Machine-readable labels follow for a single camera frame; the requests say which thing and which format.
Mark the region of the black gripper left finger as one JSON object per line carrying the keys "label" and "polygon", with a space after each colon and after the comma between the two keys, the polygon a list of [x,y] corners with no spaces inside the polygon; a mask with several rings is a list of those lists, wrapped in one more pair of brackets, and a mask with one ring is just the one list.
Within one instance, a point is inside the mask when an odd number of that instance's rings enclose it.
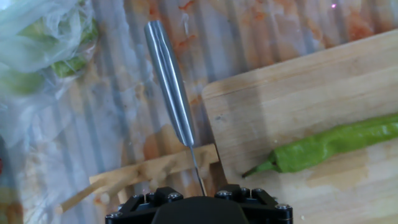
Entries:
{"label": "black gripper left finger", "polygon": [[105,224],[151,224],[158,209],[182,200],[183,195],[171,187],[161,187],[145,195],[133,195],[117,212],[105,216]]}

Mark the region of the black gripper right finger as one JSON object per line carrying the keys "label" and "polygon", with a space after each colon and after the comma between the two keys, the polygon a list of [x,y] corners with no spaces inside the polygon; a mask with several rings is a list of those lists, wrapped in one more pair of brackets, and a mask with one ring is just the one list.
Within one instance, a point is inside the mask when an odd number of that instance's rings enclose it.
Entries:
{"label": "black gripper right finger", "polygon": [[260,188],[225,185],[214,194],[214,198],[231,203],[234,208],[228,208],[227,215],[237,215],[246,223],[293,224],[293,208],[277,202]]}

